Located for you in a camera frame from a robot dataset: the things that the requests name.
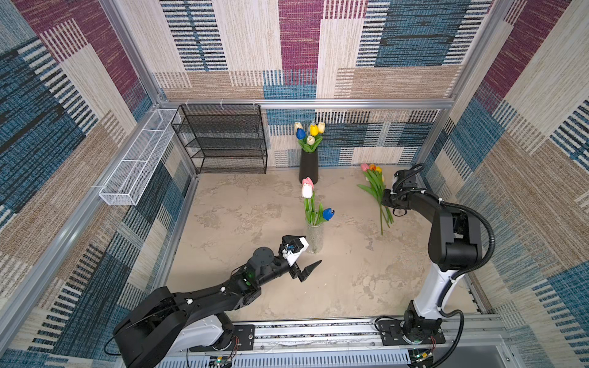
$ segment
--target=flower lying on table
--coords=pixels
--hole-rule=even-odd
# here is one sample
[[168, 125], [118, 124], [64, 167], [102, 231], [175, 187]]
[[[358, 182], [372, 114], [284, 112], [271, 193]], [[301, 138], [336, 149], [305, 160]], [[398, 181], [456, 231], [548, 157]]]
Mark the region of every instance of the flower lying on table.
[[309, 127], [309, 135], [305, 133], [303, 124], [296, 122], [294, 124], [294, 130], [296, 131], [296, 138], [299, 140], [299, 145], [305, 152], [315, 152], [319, 143], [323, 140], [323, 134], [325, 132], [325, 123], [320, 122], [315, 125], [311, 124]]
[[335, 211], [331, 208], [323, 209], [322, 203], [319, 203], [319, 207], [316, 207], [315, 192], [313, 189], [314, 185], [311, 178], [303, 179], [303, 190], [301, 195], [305, 198], [305, 218], [309, 225], [317, 226], [331, 220]]
[[385, 218], [386, 225], [390, 227], [389, 223], [393, 223], [393, 215], [389, 210], [389, 207], [385, 206], [385, 211], [382, 210], [382, 196], [385, 190], [385, 177], [382, 174], [382, 169], [380, 166], [376, 166], [374, 164], [362, 164], [360, 165], [362, 171], [364, 171], [364, 176], [367, 181], [370, 182], [370, 187], [367, 187], [362, 184], [358, 184], [358, 187], [370, 193], [378, 203], [378, 208], [380, 212], [380, 234], [382, 235], [382, 218]]

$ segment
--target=white wire basket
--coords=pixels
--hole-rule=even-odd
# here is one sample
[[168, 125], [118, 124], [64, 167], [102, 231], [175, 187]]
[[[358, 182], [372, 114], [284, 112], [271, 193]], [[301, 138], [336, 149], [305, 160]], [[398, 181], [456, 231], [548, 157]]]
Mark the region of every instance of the white wire basket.
[[171, 126], [174, 120], [180, 123], [176, 109], [158, 109], [150, 117], [100, 190], [100, 198], [108, 205], [139, 203], [174, 135]]

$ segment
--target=marble patterned surface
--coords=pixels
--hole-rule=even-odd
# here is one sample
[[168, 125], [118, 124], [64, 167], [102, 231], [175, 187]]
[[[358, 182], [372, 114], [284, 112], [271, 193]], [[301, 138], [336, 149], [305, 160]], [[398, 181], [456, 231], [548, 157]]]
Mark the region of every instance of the marble patterned surface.
[[[396, 171], [383, 169], [387, 180]], [[319, 175], [316, 197], [336, 213], [323, 225], [323, 250], [302, 254], [297, 263], [323, 263], [304, 283], [285, 275], [265, 284], [254, 303], [229, 313], [233, 320], [403, 314], [419, 293], [429, 271], [430, 223], [410, 211], [395, 217], [381, 236], [376, 201], [356, 186], [366, 183], [360, 168], [321, 169]], [[170, 290], [221, 283], [256, 248], [277, 252], [283, 235], [305, 235], [297, 179], [298, 170], [201, 175], [168, 278]], [[477, 310], [463, 284], [446, 309], [456, 307]]]

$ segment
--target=black wire mesh shelf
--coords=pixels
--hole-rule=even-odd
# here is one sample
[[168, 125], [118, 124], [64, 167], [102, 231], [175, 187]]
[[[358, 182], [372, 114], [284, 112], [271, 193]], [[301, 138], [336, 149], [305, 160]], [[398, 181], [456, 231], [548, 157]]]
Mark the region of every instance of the black wire mesh shelf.
[[172, 128], [200, 173], [265, 174], [259, 105], [180, 105]]

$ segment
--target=white tulip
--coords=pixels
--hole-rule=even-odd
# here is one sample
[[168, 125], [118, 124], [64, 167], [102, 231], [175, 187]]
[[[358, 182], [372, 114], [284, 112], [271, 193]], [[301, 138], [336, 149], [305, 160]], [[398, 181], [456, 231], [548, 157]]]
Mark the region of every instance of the white tulip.
[[313, 197], [313, 187], [311, 186], [311, 184], [303, 184], [303, 191], [301, 192], [301, 195], [304, 198]]

